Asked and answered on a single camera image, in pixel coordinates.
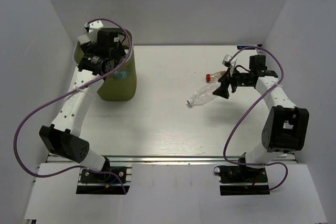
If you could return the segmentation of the clear bottle small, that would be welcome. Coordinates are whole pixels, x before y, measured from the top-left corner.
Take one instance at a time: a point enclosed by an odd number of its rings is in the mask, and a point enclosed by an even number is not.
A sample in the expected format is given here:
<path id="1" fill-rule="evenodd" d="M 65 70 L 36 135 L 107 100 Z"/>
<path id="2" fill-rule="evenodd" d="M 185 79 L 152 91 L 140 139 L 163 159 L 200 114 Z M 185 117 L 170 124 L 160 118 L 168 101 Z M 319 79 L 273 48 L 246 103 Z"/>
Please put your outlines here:
<path id="1" fill-rule="evenodd" d="M 209 83 L 197 90 L 190 98 L 186 100 L 189 107 L 205 105 L 216 98 L 213 92 L 219 88 L 219 82 Z"/>

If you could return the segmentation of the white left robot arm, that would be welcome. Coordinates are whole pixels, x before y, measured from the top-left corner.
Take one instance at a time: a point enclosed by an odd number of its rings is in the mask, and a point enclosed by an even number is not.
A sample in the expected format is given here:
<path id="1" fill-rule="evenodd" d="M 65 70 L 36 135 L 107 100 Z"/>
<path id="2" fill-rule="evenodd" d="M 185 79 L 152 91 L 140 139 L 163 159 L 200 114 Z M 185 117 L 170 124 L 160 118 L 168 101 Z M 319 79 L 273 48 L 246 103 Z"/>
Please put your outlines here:
<path id="1" fill-rule="evenodd" d="M 94 36 L 80 36 L 74 55 L 77 74 L 72 94 L 50 126 L 42 126 L 39 131 L 50 153 L 93 170 L 93 176 L 101 182 L 110 178 L 109 161 L 93 151 L 88 141 L 80 138 L 81 127 L 97 91 L 106 81 L 107 73 L 131 60 L 131 39 L 130 32 L 121 28 L 101 28 Z"/>

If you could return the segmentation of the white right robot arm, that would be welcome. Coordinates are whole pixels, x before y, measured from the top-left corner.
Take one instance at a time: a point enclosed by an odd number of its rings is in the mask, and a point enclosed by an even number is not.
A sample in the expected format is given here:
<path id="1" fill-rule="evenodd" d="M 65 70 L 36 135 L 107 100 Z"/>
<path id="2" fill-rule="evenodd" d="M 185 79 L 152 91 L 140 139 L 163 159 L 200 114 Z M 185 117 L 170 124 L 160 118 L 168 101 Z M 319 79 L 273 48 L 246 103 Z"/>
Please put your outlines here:
<path id="1" fill-rule="evenodd" d="M 236 70 L 236 60 L 226 55 L 223 64 L 226 73 L 219 79 L 220 86 L 213 95 L 229 98 L 238 87 L 253 87 L 264 100 L 269 115 L 261 133 L 261 141 L 244 153 L 237 168 L 238 177 L 247 182 L 256 175 L 256 169 L 267 165 L 283 153 L 300 151 L 304 146 L 309 112 L 296 106 L 285 94 L 275 71 L 266 66 L 264 55 L 249 58 L 246 73 Z"/>

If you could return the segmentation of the red cap clear bottle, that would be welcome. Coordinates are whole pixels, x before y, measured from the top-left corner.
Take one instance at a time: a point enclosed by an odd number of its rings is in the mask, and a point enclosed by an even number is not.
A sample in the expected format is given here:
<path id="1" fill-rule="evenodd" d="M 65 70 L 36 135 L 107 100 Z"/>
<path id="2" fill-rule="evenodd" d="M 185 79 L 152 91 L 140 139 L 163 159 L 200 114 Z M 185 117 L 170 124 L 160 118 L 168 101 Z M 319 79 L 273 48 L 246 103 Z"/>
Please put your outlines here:
<path id="1" fill-rule="evenodd" d="M 218 81 L 224 74 L 226 73 L 226 71 L 219 71 L 213 74 L 206 74 L 205 76 L 205 80 L 207 83 L 211 83 L 211 82 L 216 82 Z"/>

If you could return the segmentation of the orange label juice bottle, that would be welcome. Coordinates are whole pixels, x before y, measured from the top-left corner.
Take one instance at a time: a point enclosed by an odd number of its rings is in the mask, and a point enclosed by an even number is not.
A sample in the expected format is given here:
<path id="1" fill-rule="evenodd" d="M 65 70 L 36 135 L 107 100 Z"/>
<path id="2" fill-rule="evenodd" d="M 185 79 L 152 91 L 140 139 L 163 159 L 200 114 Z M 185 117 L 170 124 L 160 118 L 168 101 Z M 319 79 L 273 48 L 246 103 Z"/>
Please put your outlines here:
<path id="1" fill-rule="evenodd" d="M 77 41 L 78 41 L 80 47 L 88 47 L 88 46 L 92 45 L 91 39 L 86 34 L 78 36 Z"/>

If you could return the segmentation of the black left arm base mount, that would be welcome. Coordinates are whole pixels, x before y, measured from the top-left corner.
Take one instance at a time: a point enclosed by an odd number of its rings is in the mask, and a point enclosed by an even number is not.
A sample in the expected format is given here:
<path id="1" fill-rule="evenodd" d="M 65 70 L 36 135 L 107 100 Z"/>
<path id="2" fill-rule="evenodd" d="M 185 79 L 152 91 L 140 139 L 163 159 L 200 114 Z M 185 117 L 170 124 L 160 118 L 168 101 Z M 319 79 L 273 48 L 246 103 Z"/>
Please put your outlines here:
<path id="1" fill-rule="evenodd" d="M 80 171 L 77 195 L 125 195 L 131 185 L 132 166 L 111 164 L 110 174 L 96 174 L 88 169 Z"/>

